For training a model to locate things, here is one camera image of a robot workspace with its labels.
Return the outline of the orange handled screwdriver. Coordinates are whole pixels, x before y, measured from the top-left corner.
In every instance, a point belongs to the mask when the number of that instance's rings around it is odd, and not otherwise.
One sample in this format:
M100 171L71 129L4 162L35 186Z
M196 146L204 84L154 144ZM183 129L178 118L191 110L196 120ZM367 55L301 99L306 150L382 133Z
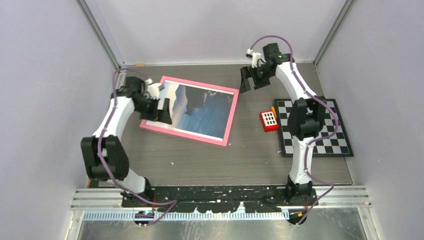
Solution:
M275 119L278 120L278 114L274 106L271 107L271 111L273 112Z

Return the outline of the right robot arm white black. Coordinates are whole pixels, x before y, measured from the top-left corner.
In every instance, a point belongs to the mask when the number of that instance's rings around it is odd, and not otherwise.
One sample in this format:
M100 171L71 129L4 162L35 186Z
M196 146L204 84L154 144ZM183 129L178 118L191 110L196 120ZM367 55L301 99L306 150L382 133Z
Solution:
M251 89L249 79L253 80L254 89L257 90L270 85L272 77L277 77L287 90L292 102L287 126L293 139L293 156L283 196L291 205L299 205L313 193L309 168L329 107L323 97L317 96L308 87L290 53L281 53L277 43L269 43L262 50L262 53L255 52L252 48L246 51L251 64L240 69L239 92L244 93Z

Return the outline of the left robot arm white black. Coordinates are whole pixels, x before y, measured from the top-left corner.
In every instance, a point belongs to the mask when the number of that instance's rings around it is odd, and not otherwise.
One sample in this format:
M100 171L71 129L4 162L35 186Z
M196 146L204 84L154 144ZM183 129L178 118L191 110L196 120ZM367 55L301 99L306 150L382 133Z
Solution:
M91 135L80 142L86 174L91 180L112 181L126 192L133 191L141 207L153 202L150 182L135 173L121 143L129 117L137 112L142 120L171 125L170 99L160 98L165 85L150 78L131 76L111 94L108 111Z

